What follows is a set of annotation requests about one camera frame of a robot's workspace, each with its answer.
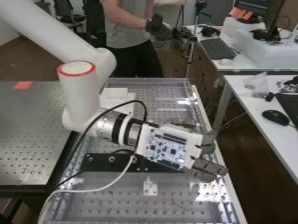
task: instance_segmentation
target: floor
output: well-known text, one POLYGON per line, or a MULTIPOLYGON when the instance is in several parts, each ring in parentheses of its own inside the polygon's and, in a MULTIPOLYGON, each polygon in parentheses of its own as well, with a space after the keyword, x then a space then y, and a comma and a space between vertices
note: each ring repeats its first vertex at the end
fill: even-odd
MULTIPOLYGON (((167 77, 181 77, 180 53, 159 55, 167 77)), ((60 63, 30 40, 16 40, 0 47, 0 80, 58 80, 55 70, 60 63)), ((235 102, 227 120, 243 112, 235 102)), ((298 185, 248 116, 223 130, 219 143, 249 224, 298 224, 298 185)), ((16 223, 35 223, 28 210, 26 214, 27 219, 16 223)))

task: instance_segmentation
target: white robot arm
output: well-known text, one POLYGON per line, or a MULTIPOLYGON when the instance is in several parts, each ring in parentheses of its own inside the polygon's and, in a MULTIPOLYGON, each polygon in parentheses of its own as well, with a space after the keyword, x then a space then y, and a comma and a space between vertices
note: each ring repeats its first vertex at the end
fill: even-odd
MULTIPOLYGON (((116 67, 114 54, 104 48, 95 49, 30 0, 0 0, 0 18, 66 63, 58 69, 67 98, 63 124, 83 133, 107 111, 100 107, 99 90, 116 67)), ((228 172, 201 159, 204 147, 215 145, 215 139, 183 127, 147 123, 112 111, 98 120, 88 135, 136 147, 136 153, 147 159, 204 181, 228 172)))

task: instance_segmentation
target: man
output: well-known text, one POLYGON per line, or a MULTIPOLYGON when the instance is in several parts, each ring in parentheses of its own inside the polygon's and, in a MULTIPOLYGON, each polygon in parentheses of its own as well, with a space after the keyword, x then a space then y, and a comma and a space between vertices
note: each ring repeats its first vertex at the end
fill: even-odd
POLYGON ((167 40, 172 31, 167 25, 152 29, 153 1, 102 0, 107 45, 118 59, 116 77, 164 77, 151 34, 167 40))

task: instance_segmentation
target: black cable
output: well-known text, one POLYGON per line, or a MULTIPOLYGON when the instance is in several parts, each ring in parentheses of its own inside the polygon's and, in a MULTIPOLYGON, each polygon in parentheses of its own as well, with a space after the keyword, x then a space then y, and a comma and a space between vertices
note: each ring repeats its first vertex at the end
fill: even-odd
POLYGON ((183 25, 184 25, 184 6, 181 5, 180 7, 180 13, 179 13, 179 17, 177 17, 177 21, 176 21, 176 26, 175 28, 179 28, 179 23, 180 23, 180 17, 181 17, 181 14, 183 14, 183 25))
POLYGON ((288 18, 288 26, 285 27, 285 28, 283 28, 281 30, 280 30, 280 34, 281 34, 281 32, 284 31, 284 30, 287 30, 288 28, 289 28, 289 26, 292 25, 292 20, 291 20, 291 17, 289 16, 280 16, 279 18, 288 18))
POLYGON ((120 152, 126 152, 126 153, 128 153, 128 154, 134 154, 134 150, 131 150, 131 149, 119 149, 119 150, 114 151, 114 152, 111 153, 111 155, 118 154, 118 153, 120 153, 120 152))
MULTIPOLYGON (((134 155, 134 151, 131 149, 119 149, 116 151, 114 151, 111 153, 111 155, 118 154, 120 152, 126 152, 131 155, 134 155)), ((75 178, 76 176, 79 176, 80 174, 83 174, 86 172, 86 170, 79 171, 76 174, 74 174, 71 177, 68 177, 62 183, 59 183, 55 187, 55 189, 58 189, 62 185, 64 185, 72 178, 75 178)))
POLYGON ((298 130, 298 128, 294 125, 289 124, 289 126, 292 126, 293 128, 296 128, 298 130))
MULTIPOLYGON (((84 138, 86 138, 86 135, 87 135, 87 133, 88 133, 88 131, 91 130, 91 128, 92 128, 92 126, 95 125, 95 123, 110 113, 110 112, 112 112, 112 111, 115 111, 118 108, 120 108, 120 107, 123 107, 123 106, 126 106, 126 105, 128 105, 128 104, 131 104, 131 103, 140 103, 142 105, 143 105, 143 107, 144 107, 144 122, 147 121, 147 118, 148 118, 148 109, 147 109, 147 105, 144 104, 144 102, 143 101, 140 101, 140 100, 131 100, 131 101, 128 101, 128 102, 126 102, 126 103, 122 103, 120 105, 118 105, 118 106, 115 106, 115 107, 112 107, 111 109, 108 109, 104 113, 102 113, 96 118, 95 118, 95 120, 91 122, 91 124, 88 125, 88 127, 87 127, 87 129, 86 129, 86 131, 84 131, 84 133, 83 133, 83 135, 82 135, 82 138, 79 139, 79 141, 78 141, 78 144, 76 144, 76 146, 75 146, 75 148, 74 148, 74 150, 72 150, 72 152, 71 152, 71 156, 68 157, 68 160, 67 160, 67 162, 66 162, 66 166, 64 166, 64 170, 67 169, 67 167, 68 167, 68 165, 70 165, 70 162, 71 162, 71 160, 72 160, 72 157, 74 157, 74 155, 75 155, 75 153, 76 153, 76 151, 78 151, 78 148, 79 148, 79 146, 80 146, 80 144, 82 144, 82 142, 83 142, 83 140, 84 140, 84 138)), ((83 171, 80 171, 79 173, 76 173, 76 174, 74 174, 70 178, 67 178, 62 183, 59 183, 58 185, 56 185, 56 187, 55 187, 55 189, 58 188, 58 187, 60 187, 67 181, 70 181, 74 177, 76 177, 79 174, 82 174, 83 173, 83 171)))

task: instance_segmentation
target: wire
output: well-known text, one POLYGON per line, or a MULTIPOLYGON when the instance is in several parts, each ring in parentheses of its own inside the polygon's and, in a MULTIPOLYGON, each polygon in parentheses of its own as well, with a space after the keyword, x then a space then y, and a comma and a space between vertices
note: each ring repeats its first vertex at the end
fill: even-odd
POLYGON ((298 130, 298 128, 294 125, 289 124, 289 126, 292 126, 293 128, 296 128, 298 130))
POLYGON ((43 205, 43 208, 42 208, 42 212, 40 212, 40 216, 39 216, 39 223, 42 223, 40 221, 40 217, 43 217, 43 213, 44 213, 44 209, 46 209, 46 206, 51 200, 51 198, 54 197, 55 194, 58 193, 92 193, 92 192, 99 192, 99 191, 103 191, 106 189, 108 189, 112 185, 115 185, 118 183, 118 181, 123 178, 124 174, 127 173, 131 165, 132 165, 132 162, 134 162, 134 157, 135 155, 131 156, 131 159, 130 159, 130 162, 128 162, 128 165, 127 167, 124 168, 122 174, 119 175, 119 177, 110 183, 107 184, 104 187, 102 188, 96 188, 96 189, 91 189, 91 190, 56 190, 51 193, 50 197, 47 198, 46 202, 44 202, 44 205, 43 205))
POLYGON ((228 122, 221 126, 221 129, 223 129, 227 125, 229 125, 236 119, 241 118, 245 114, 247 114, 247 112, 243 113, 243 114, 241 114, 240 116, 237 116, 236 118, 233 118, 231 121, 228 121, 228 122))
POLYGON ((111 153, 111 155, 118 154, 118 153, 120 153, 120 152, 126 152, 126 153, 128 153, 128 154, 132 154, 132 153, 134 153, 134 151, 132 151, 131 149, 119 149, 119 150, 114 151, 114 152, 111 153))
POLYGON ((291 17, 289 16, 280 16, 279 18, 288 18, 288 26, 285 27, 285 28, 283 28, 281 30, 280 30, 280 34, 281 34, 281 32, 284 31, 284 30, 287 30, 288 28, 289 28, 289 26, 292 25, 292 20, 291 20, 291 17))
POLYGON ((68 157, 68 160, 67 160, 67 162, 66 162, 64 170, 67 169, 67 167, 68 167, 68 165, 70 165, 70 162, 71 162, 72 157, 74 157, 74 155, 75 155, 75 153, 76 153, 76 151, 78 151, 78 148, 79 148, 79 146, 80 146, 80 144, 82 144, 82 142, 83 142, 83 140, 84 140, 84 138, 86 138, 86 135, 87 135, 88 131, 91 130, 92 126, 95 125, 95 123, 96 123, 96 122, 98 122, 98 121, 99 121, 99 120, 100 120, 100 119, 102 119, 110 112, 115 111, 118 108, 120 108, 120 107, 123 107, 123 106, 126 106, 126 105, 128 105, 128 104, 131 104, 131 103, 140 103, 140 104, 143 105, 143 107, 144 107, 144 122, 147 121, 147 117, 148 117, 148 109, 147 109, 147 105, 145 105, 144 102, 140 101, 140 100, 131 100, 131 101, 128 101, 128 102, 126 102, 126 103, 119 104, 118 106, 112 107, 111 109, 108 109, 104 113, 102 113, 102 114, 95 118, 95 120, 91 122, 90 126, 87 127, 87 129, 86 129, 86 131, 84 131, 84 133, 83 133, 83 135, 82 135, 82 138, 79 139, 78 144, 76 144, 76 146, 75 146, 75 148, 74 148, 74 151, 71 152, 71 155, 70 155, 70 157, 68 157))
MULTIPOLYGON (((126 102, 126 103, 122 103, 120 105, 112 107, 111 109, 108 109, 104 113, 102 113, 102 114, 95 118, 95 120, 94 120, 94 121, 91 122, 91 124, 88 125, 88 127, 87 127, 87 129, 86 129, 86 131, 84 131, 84 133, 83 133, 83 135, 82 135, 82 138, 79 139, 78 144, 76 144, 76 146, 75 146, 75 148, 74 148, 74 151, 72 151, 72 153, 71 153, 71 156, 68 157, 68 160, 67 160, 64 169, 68 167, 68 164, 70 164, 70 162, 71 162, 71 160, 72 160, 72 157, 74 157, 74 155, 75 155, 75 153, 76 153, 76 151, 78 151, 78 148, 79 148, 79 146, 80 146, 80 144, 82 144, 82 142, 83 142, 83 140, 84 140, 84 138, 86 138, 86 135, 87 135, 88 131, 91 130, 92 126, 95 125, 95 123, 96 123, 96 122, 103 118, 103 116, 106 116, 110 112, 115 111, 118 108, 120 108, 120 107, 123 107, 123 106, 126 106, 126 105, 128 105, 128 104, 131 104, 131 103, 140 103, 140 104, 143 105, 143 107, 144 107, 144 122, 147 121, 147 118, 148 118, 148 108, 147 108, 147 105, 144 104, 144 102, 140 101, 140 100, 131 100, 131 101, 128 101, 128 102, 126 102)), ((120 174, 120 176, 119 176, 119 177, 118 177, 118 178, 116 178, 108 185, 106 185, 104 187, 98 188, 98 189, 94 189, 94 190, 56 190, 56 191, 54 191, 54 192, 51 193, 50 197, 47 198, 46 203, 44 203, 44 205, 43 205, 39 219, 40 219, 40 217, 43 216, 44 208, 46 208, 46 206, 47 206, 47 204, 48 204, 48 202, 50 202, 50 199, 52 198, 52 196, 54 196, 55 194, 58 194, 58 193, 88 193, 88 192, 98 192, 98 191, 103 191, 103 190, 106 190, 107 188, 110 188, 110 187, 111 187, 111 186, 112 186, 112 185, 122 179, 122 177, 124 176, 124 174, 126 174, 126 172, 127 172, 127 170, 128 170, 128 168, 130 168, 130 166, 131 166, 131 164, 132 164, 134 157, 135 157, 135 155, 131 156, 128 165, 127 165, 127 167, 126 167, 123 173, 120 174)), ((66 182, 68 182, 74 177, 79 176, 83 172, 84 172, 84 171, 80 171, 80 172, 78 172, 76 174, 74 174, 70 178, 67 178, 62 183, 58 184, 58 187, 62 186, 66 182)))
MULTIPOLYGON (((114 151, 111 153, 111 155, 118 154, 120 152, 126 152, 128 154, 134 154, 134 151, 131 149, 119 149, 116 151, 114 151)), ((80 172, 78 172, 76 174, 74 174, 71 177, 68 177, 62 183, 59 183, 55 187, 55 189, 58 189, 62 185, 64 185, 71 179, 74 179, 76 176, 79 176, 80 174, 83 174, 86 172, 86 170, 82 170, 80 172)))

